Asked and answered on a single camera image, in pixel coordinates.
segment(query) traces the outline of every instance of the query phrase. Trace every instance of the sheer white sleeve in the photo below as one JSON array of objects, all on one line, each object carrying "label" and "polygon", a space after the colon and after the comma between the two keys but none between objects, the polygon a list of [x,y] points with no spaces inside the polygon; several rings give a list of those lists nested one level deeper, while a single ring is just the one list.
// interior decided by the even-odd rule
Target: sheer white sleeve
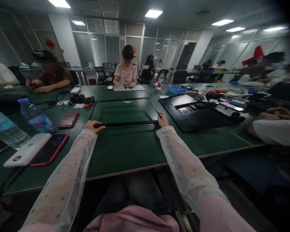
[{"label": "sheer white sleeve", "polygon": [[228,201],[216,179],[206,171],[199,158],[190,151],[172,126],[162,127],[156,134],[179,191],[198,217],[201,201],[205,196],[219,195]]},{"label": "sheer white sleeve", "polygon": [[80,204],[96,139],[97,135],[93,131],[81,131],[69,153],[49,177],[23,228],[44,223],[57,231],[70,230]]}]

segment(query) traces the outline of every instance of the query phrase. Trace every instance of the water bottle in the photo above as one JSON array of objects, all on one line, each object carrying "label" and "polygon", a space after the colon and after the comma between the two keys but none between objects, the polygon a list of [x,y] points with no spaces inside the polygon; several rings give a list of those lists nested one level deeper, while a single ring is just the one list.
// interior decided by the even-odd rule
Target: water bottle
[{"label": "water bottle", "polygon": [[161,89],[162,88],[163,80],[164,80],[164,71],[159,76],[157,89]]},{"label": "water bottle", "polygon": [[30,139],[30,136],[0,112],[0,139],[10,147],[18,150]]},{"label": "water bottle", "polygon": [[31,103],[28,98],[21,98],[17,101],[20,103],[22,116],[38,133],[50,133],[55,129],[43,110]]}]

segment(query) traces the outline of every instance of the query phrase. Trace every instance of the ceiling light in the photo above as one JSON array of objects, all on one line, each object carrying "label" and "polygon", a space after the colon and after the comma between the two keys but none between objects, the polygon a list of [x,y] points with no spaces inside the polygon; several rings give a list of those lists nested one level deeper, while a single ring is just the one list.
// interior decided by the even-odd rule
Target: ceiling light
[{"label": "ceiling light", "polygon": [[243,27],[236,27],[236,28],[232,28],[232,29],[229,29],[229,30],[226,30],[228,32],[235,32],[235,31],[241,31],[241,30],[245,30],[245,28]]},{"label": "ceiling light", "polygon": [[214,26],[222,26],[224,24],[228,24],[228,23],[231,23],[231,22],[234,22],[234,20],[224,19],[224,20],[221,20],[219,22],[213,23],[212,25],[214,25]]},{"label": "ceiling light", "polygon": [[286,27],[273,27],[273,28],[270,28],[270,29],[266,29],[264,31],[278,31],[278,30],[281,30],[281,29],[286,29]]},{"label": "ceiling light", "polygon": [[247,31],[243,31],[242,33],[253,33],[258,31],[257,29],[251,29],[251,30],[247,30]]},{"label": "ceiling light", "polygon": [[145,17],[149,18],[158,18],[158,16],[162,14],[162,11],[156,11],[156,10],[149,10]]},{"label": "ceiling light", "polygon": [[75,20],[71,20],[75,25],[78,26],[86,26],[86,24],[83,21],[75,21]]},{"label": "ceiling light", "polygon": [[71,8],[65,0],[49,0],[56,7]]}]

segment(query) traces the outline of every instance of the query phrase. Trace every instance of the green table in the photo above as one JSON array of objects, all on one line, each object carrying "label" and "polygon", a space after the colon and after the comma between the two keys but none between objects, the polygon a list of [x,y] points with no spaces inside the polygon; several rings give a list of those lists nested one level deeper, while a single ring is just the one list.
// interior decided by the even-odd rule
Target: green table
[{"label": "green table", "polygon": [[[199,84],[187,85],[194,86],[196,88],[200,87]],[[218,86],[219,88],[227,88],[232,86],[228,83],[211,83],[211,85]],[[182,133],[158,102],[159,95],[162,95],[162,92],[155,88],[148,87],[147,85],[143,86],[146,91],[124,92],[107,90],[106,86],[83,86],[81,87],[82,91],[80,93],[84,94],[85,97],[94,96],[96,100],[149,97],[156,106],[157,110],[164,112],[167,115],[170,125],[175,128],[178,135],[199,158],[242,150],[264,144],[261,140],[255,139],[245,132],[246,124],[253,119],[253,116],[248,114],[246,115],[248,120],[239,126],[203,130],[198,133]],[[170,85],[163,85],[162,90],[167,89],[169,86]],[[2,92],[0,94],[26,94],[33,103],[38,103],[55,99],[58,91],[59,90],[46,94],[35,94],[32,89],[22,88],[20,90]],[[68,100],[70,96],[70,94],[67,94],[64,100]],[[73,106],[57,105],[45,111],[54,125],[58,125],[65,113],[69,110],[79,110],[80,117],[74,128],[67,130],[55,130],[55,132],[66,132],[69,134],[67,143],[59,152],[55,160],[47,166],[27,166],[22,173],[20,173],[18,178],[14,181],[13,178],[11,179],[12,183],[5,194],[14,194],[39,189],[45,185],[53,170],[68,153],[74,139],[78,136],[85,123],[88,121],[91,107],[85,109],[73,109]],[[226,114],[231,114],[232,112],[233,111],[231,110],[225,111]],[[8,117],[30,136],[35,135],[34,129],[27,124],[21,116],[20,111]],[[139,100],[130,103],[99,103],[96,106],[92,118],[101,121],[102,123],[145,121],[150,119],[156,120],[157,113],[148,100]],[[157,129],[159,129],[158,125],[147,124],[110,127],[100,131],[93,151],[93,156],[89,164],[87,180],[167,165],[160,141],[155,133]],[[9,169],[3,167],[3,164],[14,153],[15,150],[9,149],[0,154],[0,185],[10,172]]]}]

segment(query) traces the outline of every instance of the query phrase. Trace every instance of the blue bottle cap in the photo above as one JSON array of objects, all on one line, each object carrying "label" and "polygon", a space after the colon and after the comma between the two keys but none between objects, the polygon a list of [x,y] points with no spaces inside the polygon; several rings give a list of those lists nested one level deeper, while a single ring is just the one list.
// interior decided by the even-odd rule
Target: blue bottle cap
[{"label": "blue bottle cap", "polygon": [[19,104],[26,104],[26,103],[30,102],[30,100],[28,98],[20,98],[17,101]]}]

